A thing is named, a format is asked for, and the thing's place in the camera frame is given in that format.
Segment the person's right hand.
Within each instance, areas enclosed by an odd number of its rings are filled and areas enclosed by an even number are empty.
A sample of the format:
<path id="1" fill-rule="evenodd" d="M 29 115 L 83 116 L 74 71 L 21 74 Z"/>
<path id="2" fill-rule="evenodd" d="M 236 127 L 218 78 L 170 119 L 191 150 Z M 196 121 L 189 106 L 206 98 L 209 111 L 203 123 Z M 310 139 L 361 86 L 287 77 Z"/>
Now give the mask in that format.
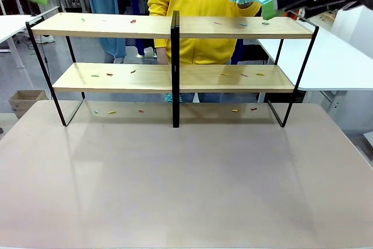
<path id="1" fill-rule="evenodd" d="M 167 65 L 167 52 L 165 47 L 156 48 L 157 52 L 157 62 L 159 65 Z"/>

